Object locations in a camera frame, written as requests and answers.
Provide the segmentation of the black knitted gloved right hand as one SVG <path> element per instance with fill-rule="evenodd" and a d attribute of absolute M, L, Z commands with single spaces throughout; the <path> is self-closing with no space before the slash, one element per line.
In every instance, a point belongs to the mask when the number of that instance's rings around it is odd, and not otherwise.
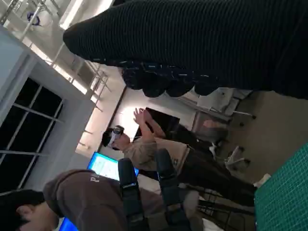
<path fill-rule="evenodd" d="M 308 97 L 305 0 L 132 0 L 74 24 L 63 41 L 151 98 L 218 88 Z"/>

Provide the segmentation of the black left hand blue tape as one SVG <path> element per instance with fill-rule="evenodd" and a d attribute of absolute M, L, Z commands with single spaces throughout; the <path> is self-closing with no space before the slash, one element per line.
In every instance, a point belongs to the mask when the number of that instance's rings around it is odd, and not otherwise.
<path fill-rule="evenodd" d="M 167 228 L 164 230 L 190 231 L 190 222 L 185 214 L 183 199 L 180 197 L 179 181 L 168 151 L 166 149 L 158 150 L 155 159 L 164 201 L 164 218 L 167 220 Z M 118 161 L 118 173 L 128 230 L 149 231 L 149 219 L 143 210 L 136 173 L 128 158 Z"/>

